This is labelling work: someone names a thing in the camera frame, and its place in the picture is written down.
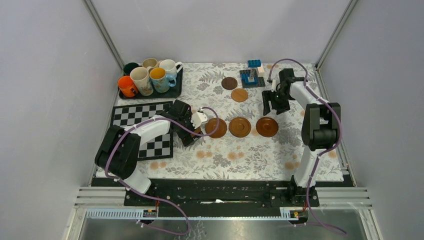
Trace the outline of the aluminium frame rail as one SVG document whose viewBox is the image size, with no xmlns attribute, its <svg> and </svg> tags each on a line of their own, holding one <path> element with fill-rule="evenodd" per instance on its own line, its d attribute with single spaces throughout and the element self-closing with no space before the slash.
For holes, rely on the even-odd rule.
<svg viewBox="0 0 424 240">
<path fill-rule="evenodd" d="M 317 198 L 323 209 L 373 208 L 365 187 L 317 187 Z M 77 193 L 76 206 L 123 206 L 130 200 L 124 187 L 81 187 Z"/>
</svg>

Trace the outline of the white mug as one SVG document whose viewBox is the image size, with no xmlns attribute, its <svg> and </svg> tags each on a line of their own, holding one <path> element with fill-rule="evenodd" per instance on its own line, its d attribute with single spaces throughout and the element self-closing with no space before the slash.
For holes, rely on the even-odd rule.
<svg viewBox="0 0 424 240">
<path fill-rule="evenodd" d="M 178 73 L 183 69 L 181 61 L 175 62 L 172 59 L 165 59 L 159 63 L 159 67 L 164 69 L 168 74 L 176 77 Z"/>
</svg>

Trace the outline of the floral table cloth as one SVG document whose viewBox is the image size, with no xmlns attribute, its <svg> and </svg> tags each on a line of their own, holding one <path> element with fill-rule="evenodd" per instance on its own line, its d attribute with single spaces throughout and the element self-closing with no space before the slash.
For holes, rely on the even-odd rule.
<svg viewBox="0 0 424 240">
<path fill-rule="evenodd" d="M 231 91 L 222 87 L 224 78 L 239 79 L 240 71 L 246 68 L 246 63 L 184 63 L 179 99 L 193 111 L 205 107 L 210 118 L 218 115 L 227 124 L 236 117 L 246 118 L 251 124 L 248 136 L 240 138 L 227 132 L 221 138 L 200 138 L 189 147 L 174 136 L 173 157 L 139 161 L 137 169 L 149 178 L 160 179 L 288 181 L 301 165 L 305 111 L 291 101 L 289 111 L 270 112 L 278 132 L 273 137 L 261 136 L 256 123 L 263 116 L 262 88 L 249 88 L 247 99 L 236 102 Z"/>
</svg>

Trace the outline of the orange mug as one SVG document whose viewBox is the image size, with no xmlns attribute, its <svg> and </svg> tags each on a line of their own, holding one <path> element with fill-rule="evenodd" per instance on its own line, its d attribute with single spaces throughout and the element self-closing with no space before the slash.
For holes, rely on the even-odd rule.
<svg viewBox="0 0 424 240">
<path fill-rule="evenodd" d="M 117 86 L 120 92 L 128 98 L 135 97 L 139 91 L 130 76 L 125 75 L 119 78 Z"/>
</svg>

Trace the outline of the dark green mug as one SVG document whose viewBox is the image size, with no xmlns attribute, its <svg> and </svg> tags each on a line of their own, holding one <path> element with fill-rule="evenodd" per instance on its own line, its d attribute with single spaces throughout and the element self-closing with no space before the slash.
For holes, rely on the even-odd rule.
<svg viewBox="0 0 424 240">
<path fill-rule="evenodd" d="M 130 73 L 131 73 L 131 71 L 134 70 L 135 68 L 138 68 L 139 66 L 140 65 L 137 62 L 129 62 L 129 63 L 127 63 L 123 67 L 123 69 L 122 69 L 123 75 L 124 76 L 129 76 Z"/>
</svg>

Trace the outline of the brown wooden coaster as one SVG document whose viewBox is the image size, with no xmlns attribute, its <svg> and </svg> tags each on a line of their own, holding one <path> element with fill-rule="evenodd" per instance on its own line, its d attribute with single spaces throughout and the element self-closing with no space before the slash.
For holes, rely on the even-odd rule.
<svg viewBox="0 0 424 240">
<path fill-rule="evenodd" d="M 200 127 L 200 126 L 199 126 L 198 128 L 196 128 L 193 132 L 194 132 L 194 133 L 196 133 L 196 134 L 200 134 L 200 135 L 202 135 L 202 134 L 203 134 L 202 129 L 201 129 L 201 127 Z M 200 138 L 200 136 L 198 136 L 198 135 L 196 135 L 196 134 L 191 133 L 190 135 L 191 135 L 191 137 L 192 137 L 193 139 Z"/>
<path fill-rule="evenodd" d="M 279 125 L 276 120 L 270 117 L 260 118 L 255 125 L 256 131 L 263 137 L 273 137 L 279 131 Z"/>
<path fill-rule="evenodd" d="M 230 133 L 238 138 L 244 138 L 250 134 L 251 123 L 244 117 L 235 117 L 229 123 Z"/>
<path fill-rule="evenodd" d="M 205 133 L 213 139 L 222 138 L 228 130 L 226 122 L 221 118 L 212 118 L 204 126 Z"/>
</svg>

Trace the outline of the black serving tray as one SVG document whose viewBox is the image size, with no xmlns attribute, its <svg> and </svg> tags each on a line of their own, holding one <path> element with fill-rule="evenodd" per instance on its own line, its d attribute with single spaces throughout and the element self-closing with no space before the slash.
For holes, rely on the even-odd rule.
<svg viewBox="0 0 424 240">
<path fill-rule="evenodd" d="M 133 97 L 127 97 L 125 96 L 120 90 L 118 90 L 118 96 L 120 99 L 123 100 L 135 100 L 135 99 L 164 99 L 164 98 L 177 98 L 182 94 L 182 88 L 183 88 L 183 73 L 184 69 L 182 68 L 178 73 L 176 77 L 176 86 L 171 87 L 167 92 L 165 93 L 159 93 L 155 89 L 153 89 L 153 92 L 149 96 L 143 96 L 140 93 L 136 94 Z"/>
</svg>

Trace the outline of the dark wooden coaster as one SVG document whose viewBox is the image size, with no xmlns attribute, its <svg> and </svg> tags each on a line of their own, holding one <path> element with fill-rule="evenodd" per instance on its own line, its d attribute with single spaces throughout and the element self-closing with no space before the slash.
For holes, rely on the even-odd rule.
<svg viewBox="0 0 424 240">
<path fill-rule="evenodd" d="M 238 86 L 238 82 L 234 77 L 225 77 L 221 81 L 221 86 L 226 90 L 233 90 Z"/>
</svg>

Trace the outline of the blue mug yellow inside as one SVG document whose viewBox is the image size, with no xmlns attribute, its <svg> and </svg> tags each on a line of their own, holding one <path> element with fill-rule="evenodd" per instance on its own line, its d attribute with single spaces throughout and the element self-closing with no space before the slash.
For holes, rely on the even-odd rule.
<svg viewBox="0 0 424 240">
<path fill-rule="evenodd" d="M 149 77 L 154 89 L 158 93 L 166 93 L 177 84 L 176 77 L 173 74 L 167 73 L 167 71 L 161 67 L 153 68 Z"/>
</svg>

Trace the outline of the light wooden coaster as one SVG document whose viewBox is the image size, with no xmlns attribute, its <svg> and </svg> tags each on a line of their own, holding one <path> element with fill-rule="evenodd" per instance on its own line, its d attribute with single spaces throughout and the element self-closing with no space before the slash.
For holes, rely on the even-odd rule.
<svg viewBox="0 0 424 240">
<path fill-rule="evenodd" d="M 246 101 L 249 98 L 249 94 L 248 94 L 248 92 L 245 89 L 243 89 L 243 88 L 237 88 L 237 89 L 234 89 L 231 92 L 231 98 L 234 101 L 236 101 L 238 103 L 241 103 L 241 102 Z"/>
</svg>

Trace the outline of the beige mug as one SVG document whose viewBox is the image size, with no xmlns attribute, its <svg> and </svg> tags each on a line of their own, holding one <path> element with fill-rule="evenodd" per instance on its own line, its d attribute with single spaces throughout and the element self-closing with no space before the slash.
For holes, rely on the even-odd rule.
<svg viewBox="0 0 424 240">
<path fill-rule="evenodd" d="M 159 62 L 155 58 L 147 58 L 142 63 L 141 66 L 146 68 L 148 72 L 159 67 Z"/>
</svg>

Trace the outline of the blue lego brick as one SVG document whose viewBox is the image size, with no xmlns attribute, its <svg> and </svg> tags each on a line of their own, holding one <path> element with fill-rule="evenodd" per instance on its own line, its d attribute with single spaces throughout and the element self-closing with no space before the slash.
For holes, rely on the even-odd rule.
<svg viewBox="0 0 424 240">
<path fill-rule="evenodd" d="M 249 68 L 258 68 L 262 66 L 262 62 L 260 59 L 252 59 L 247 61 L 247 65 Z"/>
</svg>

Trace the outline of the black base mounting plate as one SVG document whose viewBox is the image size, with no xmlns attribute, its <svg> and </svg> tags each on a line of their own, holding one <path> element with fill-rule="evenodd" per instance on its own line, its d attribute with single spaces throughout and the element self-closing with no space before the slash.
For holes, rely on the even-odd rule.
<svg viewBox="0 0 424 240">
<path fill-rule="evenodd" d="M 276 217 L 279 207 L 306 206 L 306 189 L 295 189 L 292 181 L 253 180 L 177 180 L 152 179 L 148 196 L 171 201 L 188 217 Z M 353 188 L 353 182 L 343 176 L 342 182 L 319 181 L 311 187 L 312 207 L 323 207 L 319 188 Z M 125 191 L 126 207 L 158 207 L 160 217 L 182 217 L 170 204 L 141 197 Z"/>
</svg>

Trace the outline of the black white chessboard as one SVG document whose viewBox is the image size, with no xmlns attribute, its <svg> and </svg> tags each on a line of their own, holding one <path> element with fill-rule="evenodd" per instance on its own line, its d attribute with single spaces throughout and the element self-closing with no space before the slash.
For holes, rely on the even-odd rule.
<svg viewBox="0 0 424 240">
<path fill-rule="evenodd" d="M 153 103 L 133 104 L 115 106 L 112 109 L 110 125 L 120 127 L 139 124 L 153 117 L 161 111 L 168 110 L 173 102 L 160 101 Z M 174 155 L 174 137 L 172 133 L 158 136 L 144 144 L 138 149 L 138 160 L 169 159 Z"/>
</svg>

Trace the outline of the white lego brick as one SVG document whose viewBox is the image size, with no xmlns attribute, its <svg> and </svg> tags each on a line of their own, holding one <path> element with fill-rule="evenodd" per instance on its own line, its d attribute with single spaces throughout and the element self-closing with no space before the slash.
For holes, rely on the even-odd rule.
<svg viewBox="0 0 424 240">
<path fill-rule="evenodd" d="M 259 76 L 262 76 L 265 73 L 263 66 L 258 66 L 256 69 Z"/>
</svg>

